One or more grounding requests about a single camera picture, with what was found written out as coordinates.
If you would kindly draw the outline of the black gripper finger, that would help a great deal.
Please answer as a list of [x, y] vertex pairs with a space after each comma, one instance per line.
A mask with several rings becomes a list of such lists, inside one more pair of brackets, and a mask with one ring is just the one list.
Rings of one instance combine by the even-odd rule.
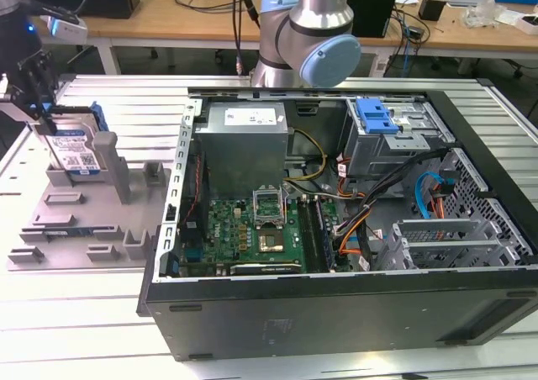
[[52, 56], [39, 51], [19, 65], [22, 110], [39, 123], [40, 135], [54, 135], [55, 123], [48, 114], [47, 104], [55, 105], [55, 91], [58, 89], [58, 74]]

